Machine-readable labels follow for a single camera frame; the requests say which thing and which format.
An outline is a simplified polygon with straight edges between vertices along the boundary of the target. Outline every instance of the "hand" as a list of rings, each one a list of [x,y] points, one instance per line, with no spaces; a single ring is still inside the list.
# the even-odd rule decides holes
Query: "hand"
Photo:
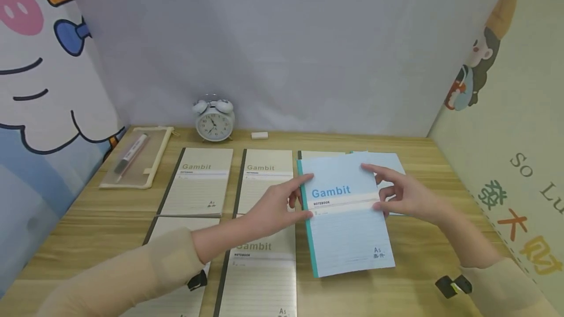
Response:
[[[373,206],[376,210],[405,214],[435,225],[454,212],[448,202],[411,176],[372,164],[362,164],[362,168],[376,173],[376,183],[386,180],[394,184],[379,191],[380,202]],[[393,195],[396,197],[386,202],[386,198]]]
[[[268,188],[253,208],[242,219],[253,228],[255,239],[270,236],[299,221],[313,217],[309,210],[288,212],[296,206],[296,200],[302,202],[300,185],[314,176],[305,174],[292,180]]]

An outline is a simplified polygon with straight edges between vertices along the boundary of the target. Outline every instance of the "wood grain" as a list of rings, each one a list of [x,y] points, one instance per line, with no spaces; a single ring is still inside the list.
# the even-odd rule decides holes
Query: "wood grain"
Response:
[[[0,301],[0,316],[34,316],[41,302],[62,281],[140,246],[182,147],[234,149],[222,221],[230,220],[233,213],[245,148],[293,150],[294,158],[298,150],[397,153],[407,173],[448,198],[502,254],[511,257],[431,139],[270,132],[267,140],[251,140],[250,131],[236,131],[234,140],[214,144],[202,143],[194,129],[176,131],[180,135],[171,137],[153,186],[148,190],[97,187],[119,151],[130,141],[119,143]],[[458,295],[446,300],[434,286],[443,275],[459,275],[456,255],[437,228],[414,218],[394,216],[388,218],[387,225],[396,268],[322,279],[313,277],[305,225],[297,225],[300,316],[480,316],[468,296]],[[212,261],[202,317],[213,315],[222,262],[223,255]]]

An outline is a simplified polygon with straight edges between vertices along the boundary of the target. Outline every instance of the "white alarm clock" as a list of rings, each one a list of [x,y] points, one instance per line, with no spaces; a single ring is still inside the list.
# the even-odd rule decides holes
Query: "white alarm clock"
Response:
[[[196,130],[204,140],[220,142],[230,138],[235,124],[230,101],[207,94],[194,103],[192,110],[196,113]]]

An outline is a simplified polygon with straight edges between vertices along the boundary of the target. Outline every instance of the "teal notebook spine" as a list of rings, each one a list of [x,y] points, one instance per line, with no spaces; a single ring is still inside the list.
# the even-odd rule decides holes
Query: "teal notebook spine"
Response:
[[[298,159],[297,164],[298,164],[298,175],[304,175],[304,171],[302,170],[302,160]],[[302,205],[304,207],[304,210],[308,210],[305,184],[301,184],[300,189],[302,191]],[[309,224],[309,219],[305,220],[305,231],[307,232],[307,243],[309,244],[309,257],[311,258],[311,268],[314,271],[314,277],[319,278],[319,274],[317,270],[317,260],[315,259],[314,240],[311,236],[311,224]]]

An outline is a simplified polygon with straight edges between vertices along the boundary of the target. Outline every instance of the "pen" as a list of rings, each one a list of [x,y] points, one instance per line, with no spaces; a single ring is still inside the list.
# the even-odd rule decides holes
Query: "pen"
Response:
[[[127,168],[129,168],[129,165],[131,165],[131,163],[133,162],[139,151],[145,145],[145,142],[147,141],[148,138],[149,135],[145,133],[142,134],[140,138],[138,138],[135,141],[135,143],[133,143],[133,146],[131,146],[131,148],[129,149],[129,151],[127,151],[125,156],[123,156],[123,158],[119,160],[118,164],[116,165],[116,168],[114,169],[114,173],[119,174],[116,183],[118,183],[121,180]]]

